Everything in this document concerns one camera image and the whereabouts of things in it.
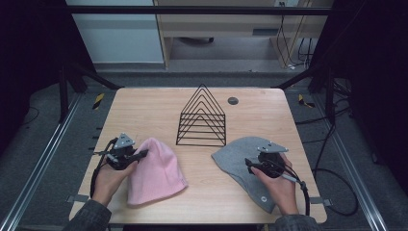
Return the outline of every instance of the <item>sleeve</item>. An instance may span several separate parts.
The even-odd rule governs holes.
[[[321,230],[314,218],[304,215],[287,215],[275,222],[278,231],[315,231]]]
[[[109,220],[111,219],[111,211],[109,211],[102,204],[88,200],[84,207],[78,211],[75,217],[69,222],[69,224],[63,229],[67,230],[94,230],[104,231],[108,227]]]

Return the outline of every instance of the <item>small round object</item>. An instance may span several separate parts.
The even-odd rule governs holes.
[[[239,102],[239,100],[236,97],[229,97],[228,98],[228,103],[231,104],[231,105],[237,105],[238,102]]]

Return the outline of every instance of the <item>person's hand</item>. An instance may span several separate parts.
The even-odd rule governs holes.
[[[281,154],[281,156],[285,164],[292,167],[292,163],[286,158],[285,154]],[[296,197],[294,194],[294,182],[289,181],[282,176],[270,178],[256,167],[252,167],[251,170],[265,184],[270,196],[272,196],[276,205],[279,207],[282,215],[299,214],[296,205]]]
[[[138,162],[133,162],[124,170],[115,170],[109,165],[102,166],[96,177],[95,192],[92,199],[108,206],[122,181],[136,169],[137,165]]]

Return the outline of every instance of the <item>metal wire stand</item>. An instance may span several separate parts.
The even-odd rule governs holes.
[[[225,146],[225,112],[204,84],[180,114],[176,145]]]

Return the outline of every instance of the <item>hat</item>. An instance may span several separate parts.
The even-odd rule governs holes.
[[[228,173],[263,210],[272,213],[275,202],[267,187],[255,175],[249,174],[245,158],[258,162],[260,148],[286,151],[285,147],[259,137],[244,137],[231,141],[212,155],[219,168]]]
[[[164,143],[149,138],[135,154],[148,149],[135,171],[129,175],[128,204],[142,203],[166,198],[183,190],[187,180],[183,176],[174,152]]]

